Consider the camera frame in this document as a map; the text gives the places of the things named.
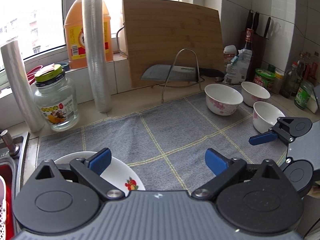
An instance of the metal screw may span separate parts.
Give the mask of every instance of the metal screw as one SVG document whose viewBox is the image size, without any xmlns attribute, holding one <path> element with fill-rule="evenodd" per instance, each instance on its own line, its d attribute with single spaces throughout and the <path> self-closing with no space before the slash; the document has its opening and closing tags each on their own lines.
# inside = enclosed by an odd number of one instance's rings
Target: metal screw
<svg viewBox="0 0 320 240">
<path fill-rule="evenodd" d="M 205 188 L 198 188 L 195 190 L 195 195 L 197 197 L 207 197 L 209 196 L 209 191 Z"/>
<path fill-rule="evenodd" d="M 122 191 L 119 189 L 111 189 L 107 192 L 107 196 L 109 198 L 118 198 L 121 197 Z"/>
</svg>

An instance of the knife block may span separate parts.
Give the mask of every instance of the knife block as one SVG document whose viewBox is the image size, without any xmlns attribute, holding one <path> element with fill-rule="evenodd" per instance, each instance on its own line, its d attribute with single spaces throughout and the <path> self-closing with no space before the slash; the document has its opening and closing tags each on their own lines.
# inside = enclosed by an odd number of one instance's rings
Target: knife block
<svg viewBox="0 0 320 240">
<path fill-rule="evenodd" d="M 243 48 L 245 44 L 245 31 L 241 32 L 239 48 Z M 264 38 L 256 33 L 252 37 L 252 58 L 247 71 L 246 80 L 252 81 L 257 68 L 261 67 L 264 51 L 266 49 L 267 38 Z"/>
</svg>

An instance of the orange label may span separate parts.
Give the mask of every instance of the orange label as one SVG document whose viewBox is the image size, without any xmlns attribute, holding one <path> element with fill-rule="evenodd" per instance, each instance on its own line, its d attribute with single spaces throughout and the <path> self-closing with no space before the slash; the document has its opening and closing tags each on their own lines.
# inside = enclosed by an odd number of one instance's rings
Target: orange label
<svg viewBox="0 0 320 240">
<path fill-rule="evenodd" d="M 108 45 L 108 22 L 103 23 L 104 27 L 104 49 L 105 53 L 109 52 L 109 45 Z M 84 42 L 84 34 L 83 34 L 83 27 L 76 26 L 69 29 L 69 40 L 70 40 L 70 49 L 71 49 L 71 58 L 72 59 L 79 59 L 85 58 L 85 42 Z"/>
</svg>

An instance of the green jar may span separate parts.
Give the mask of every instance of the green jar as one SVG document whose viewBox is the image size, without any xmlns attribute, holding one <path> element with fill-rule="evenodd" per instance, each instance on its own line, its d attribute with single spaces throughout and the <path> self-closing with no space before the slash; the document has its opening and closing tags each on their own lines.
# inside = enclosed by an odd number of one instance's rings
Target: green jar
<svg viewBox="0 0 320 240">
<path fill-rule="evenodd" d="M 312 94 L 313 84 L 307 80 L 303 80 L 298 89 L 298 93 L 294 100 L 294 104 L 300 109 L 305 109 Z"/>
<path fill-rule="evenodd" d="M 262 68 L 257 68 L 253 82 L 271 91 L 272 84 L 275 81 L 275 78 L 276 75 L 271 71 Z"/>
</svg>

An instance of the white plastic bottle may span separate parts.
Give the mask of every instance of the white plastic bottle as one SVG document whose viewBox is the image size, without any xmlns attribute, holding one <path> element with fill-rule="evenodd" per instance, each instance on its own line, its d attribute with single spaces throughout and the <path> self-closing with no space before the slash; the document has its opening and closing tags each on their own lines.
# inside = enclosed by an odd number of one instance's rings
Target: white plastic bottle
<svg viewBox="0 0 320 240">
<path fill-rule="evenodd" d="M 123 27 L 123 13 L 122 13 L 122 8 L 120 11 L 121 15 L 120 15 L 120 27 Z M 118 38 L 119 38 L 119 49 L 124 52 L 125 54 L 127 54 L 127 46 L 125 44 L 125 37 L 124 37 L 124 30 L 121 30 L 118 34 Z"/>
</svg>

